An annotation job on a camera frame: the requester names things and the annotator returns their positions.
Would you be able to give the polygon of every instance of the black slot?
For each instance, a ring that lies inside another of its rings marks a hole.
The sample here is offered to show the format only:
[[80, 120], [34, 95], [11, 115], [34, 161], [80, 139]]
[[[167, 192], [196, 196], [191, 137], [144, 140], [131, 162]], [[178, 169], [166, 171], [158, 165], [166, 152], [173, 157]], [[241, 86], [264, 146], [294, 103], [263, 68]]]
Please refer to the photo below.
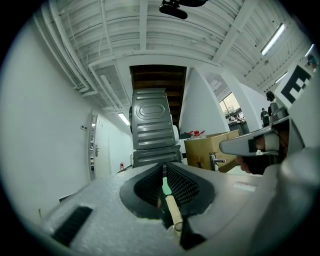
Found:
[[83, 224], [89, 217], [92, 209], [86, 206], [79, 206], [71, 216], [54, 232], [52, 238], [65, 246], [69, 246]]

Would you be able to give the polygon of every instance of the door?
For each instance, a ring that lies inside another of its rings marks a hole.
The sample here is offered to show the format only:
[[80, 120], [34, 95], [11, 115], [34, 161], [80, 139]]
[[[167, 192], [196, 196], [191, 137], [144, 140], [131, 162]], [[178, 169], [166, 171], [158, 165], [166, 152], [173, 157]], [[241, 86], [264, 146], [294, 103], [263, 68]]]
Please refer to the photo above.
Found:
[[109, 123], [98, 115], [95, 125], [94, 172], [97, 179], [111, 175], [109, 154]]

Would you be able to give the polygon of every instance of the ceiling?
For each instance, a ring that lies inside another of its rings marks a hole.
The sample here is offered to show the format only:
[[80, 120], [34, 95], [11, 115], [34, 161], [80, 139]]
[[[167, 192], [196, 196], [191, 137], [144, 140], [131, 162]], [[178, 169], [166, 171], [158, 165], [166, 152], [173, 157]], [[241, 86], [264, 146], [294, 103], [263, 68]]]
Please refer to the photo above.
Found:
[[[124, 71], [117, 66], [114, 56], [119, 58], [139, 51], [144, 55], [148, 51], [188, 55], [197, 60], [212, 61], [228, 69], [242, 83], [264, 93], [277, 86], [275, 81], [292, 62], [307, 62], [304, 55], [312, 44], [275, 0], [209, 0], [201, 7], [182, 6], [181, 9], [188, 13], [185, 20], [159, 12], [162, 0], [102, 2], [104, 6], [100, 0], [53, 1], [58, 15], [53, 15], [52, 8], [48, 8], [50, 24], [66, 53], [71, 55], [73, 70], [62, 57], [41, 10], [36, 18], [74, 86], [80, 90], [85, 86], [75, 73], [76, 68], [82, 80], [90, 85], [82, 94], [96, 101], [106, 113], [126, 110], [131, 104], [131, 95], [120, 76]], [[57, 16], [63, 31], [56, 20], [52, 22]], [[280, 23], [285, 24], [284, 33], [263, 56], [262, 48]], [[63, 33], [69, 45], [64, 41]], [[218, 90], [221, 84], [211, 83], [214, 78], [210, 76], [216, 74], [208, 74], [206, 78], [213, 90]], [[216, 80], [225, 86], [219, 77]]]
[[172, 123], [179, 127], [187, 68], [174, 65], [131, 66], [134, 89], [165, 88]]

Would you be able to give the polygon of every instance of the gray plastic housing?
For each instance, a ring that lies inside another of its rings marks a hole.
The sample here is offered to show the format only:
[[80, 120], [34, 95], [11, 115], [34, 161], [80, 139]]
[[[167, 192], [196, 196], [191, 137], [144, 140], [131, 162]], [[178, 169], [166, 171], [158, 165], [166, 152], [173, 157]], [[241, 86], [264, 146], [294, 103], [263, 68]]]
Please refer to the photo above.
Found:
[[156, 163], [180, 162], [180, 146], [165, 146], [133, 152], [134, 167], [146, 166]]
[[146, 150], [176, 144], [165, 90], [152, 88], [133, 91], [133, 149]]

